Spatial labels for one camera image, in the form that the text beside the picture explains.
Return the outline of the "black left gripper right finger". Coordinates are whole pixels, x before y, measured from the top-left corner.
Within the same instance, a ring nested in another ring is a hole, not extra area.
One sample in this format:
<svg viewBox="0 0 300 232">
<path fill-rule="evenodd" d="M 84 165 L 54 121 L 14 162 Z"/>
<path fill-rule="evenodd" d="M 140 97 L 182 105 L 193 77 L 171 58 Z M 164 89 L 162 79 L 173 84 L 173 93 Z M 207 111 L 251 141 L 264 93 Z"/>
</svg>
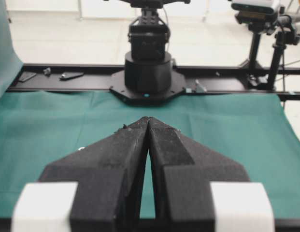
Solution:
<svg viewBox="0 0 300 232">
<path fill-rule="evenodd" d="M 151 118 L 157 215 L 173 232 L 272 232 L 264 186 L 238 162 Z"/>
</svg>

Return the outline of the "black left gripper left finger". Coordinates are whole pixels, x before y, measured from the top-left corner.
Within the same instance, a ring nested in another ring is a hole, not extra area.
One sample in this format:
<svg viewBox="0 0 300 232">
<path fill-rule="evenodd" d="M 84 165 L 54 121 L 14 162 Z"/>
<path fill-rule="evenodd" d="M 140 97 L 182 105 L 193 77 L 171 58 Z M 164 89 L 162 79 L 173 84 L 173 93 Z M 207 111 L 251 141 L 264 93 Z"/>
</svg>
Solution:
<svg viewBox="0 0 300 232">
<path fill-rule="evenodd" d="M 126 232 L 138 220 L 149 118 L 48 164 L 24 186 L 14 232 Z"/>
</svg>

